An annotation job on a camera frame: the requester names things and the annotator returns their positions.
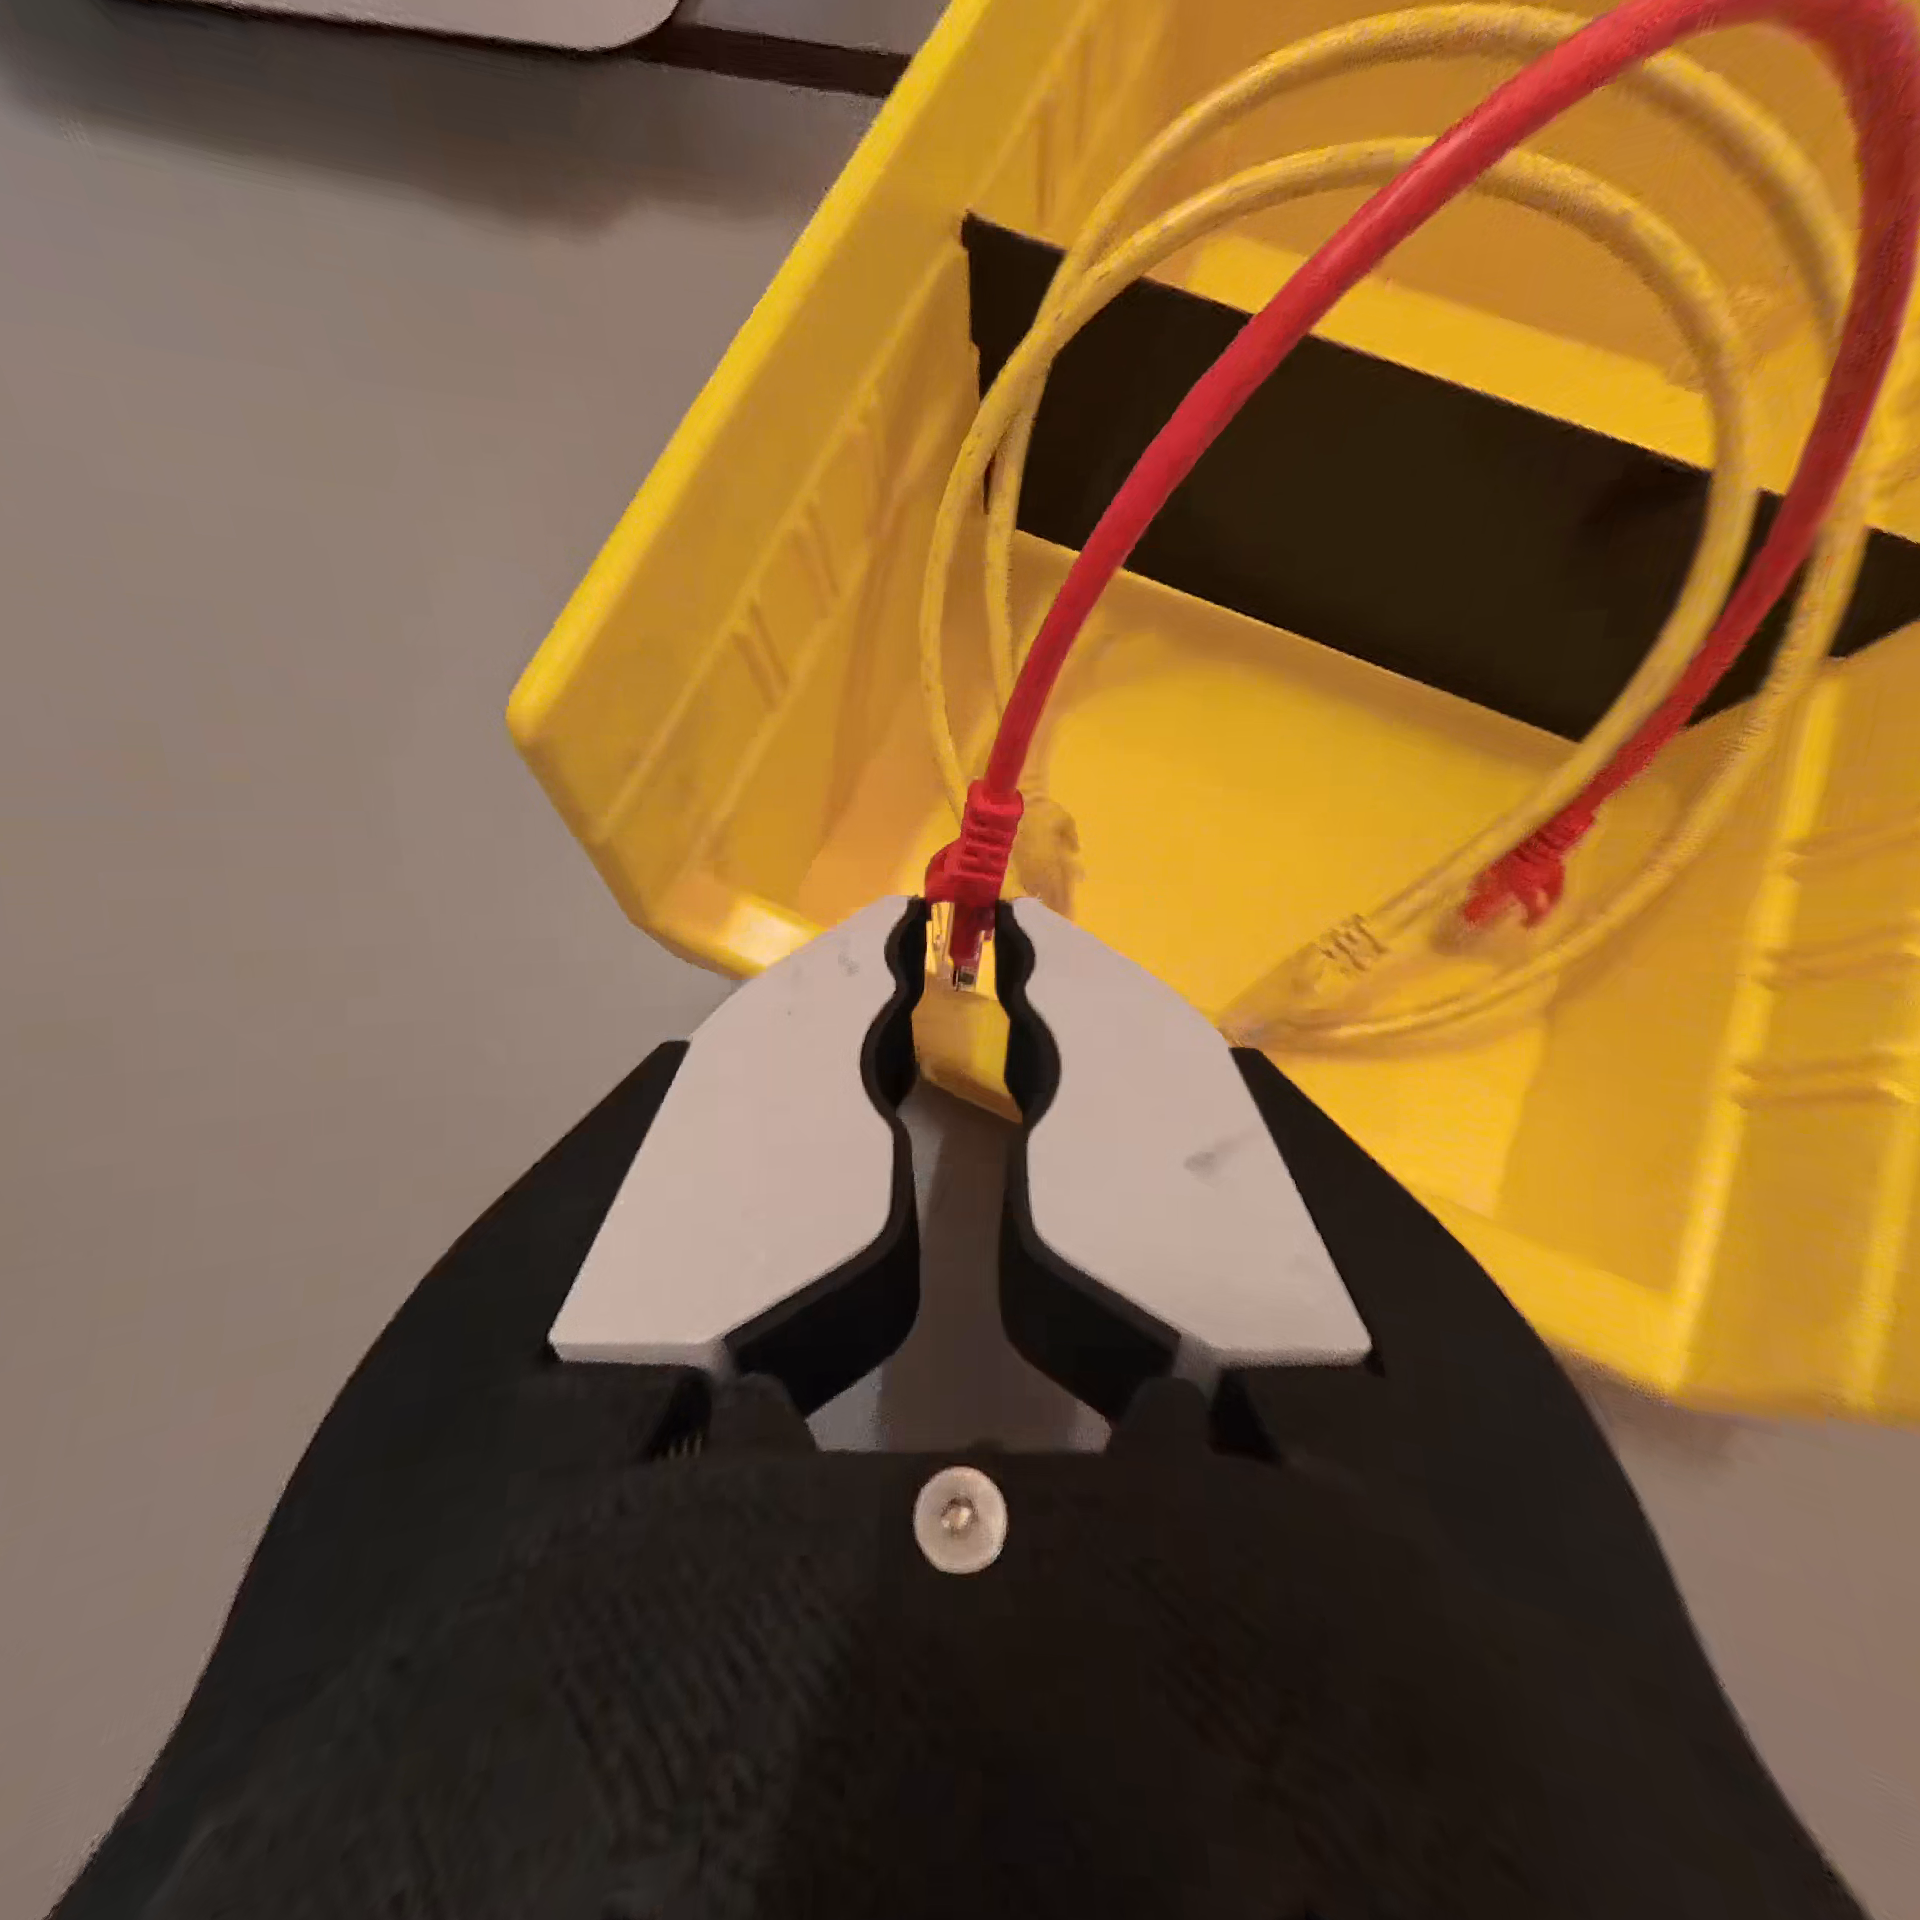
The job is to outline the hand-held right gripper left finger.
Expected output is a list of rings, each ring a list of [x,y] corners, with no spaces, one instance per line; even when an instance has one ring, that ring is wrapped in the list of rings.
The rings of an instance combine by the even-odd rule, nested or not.
[[[550,1351],[775,1379],[802,1412],[875,1374],[919,1307],[900,1110],[922,993],[924,902],[881,896],[665,1047]]]

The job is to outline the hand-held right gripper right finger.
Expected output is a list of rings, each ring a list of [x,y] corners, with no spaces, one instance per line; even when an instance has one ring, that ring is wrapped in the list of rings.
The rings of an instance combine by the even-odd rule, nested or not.
[[[1020,1117],[1001,1326],[1094,1412],[1153,1379],[1363,1361],[1374,1340],[1236,1050],[1174,987],[1039,899],[1001,904]]]

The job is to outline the yellow storage bin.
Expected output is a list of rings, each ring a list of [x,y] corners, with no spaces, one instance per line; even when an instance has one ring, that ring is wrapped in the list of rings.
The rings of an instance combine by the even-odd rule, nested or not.
[[[917,888],[1076,546],[1015,525],[1045,376],[1130,285],[1244,320],[1599,3],[953,3],[508,703],[612,896],[733,978]],[[1817,55],[1746,26],[1531,133],[1311,337],[1705,475],[1644,658],[1787,487],[1853,273]],[[1064,252],[980,392],[965,216]],[[1700,1407],[1915,1424],[1915,315],[1802,584],[1526,925],[1475,869],[1617,746],[1128,560],[1028,774],[1067,922],[1259,1043],[1533,1328]],[[1661,684],[1639,663],[1624,694]]]

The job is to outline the grey desk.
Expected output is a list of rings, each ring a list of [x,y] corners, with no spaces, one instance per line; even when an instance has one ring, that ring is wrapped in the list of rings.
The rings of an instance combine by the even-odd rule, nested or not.
[[[875,115],[3,3],[3,1916],[443,1250],[719,980],[511,685]]]

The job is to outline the black bin divider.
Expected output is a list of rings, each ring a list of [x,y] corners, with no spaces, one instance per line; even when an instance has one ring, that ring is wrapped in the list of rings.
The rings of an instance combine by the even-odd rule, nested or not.
[[[1064,252],[961,222],[978,392]],[[1015,525],[1077,547],[1244,315],[1128,285],[1051,361]],[[1130,568],[1564,740],[1588,736],[1667,617],[1707,475],[1607,434],[1308,337],[1222,430]],[[1872,531],[1827,646],[1917,615],[1917,546]]]

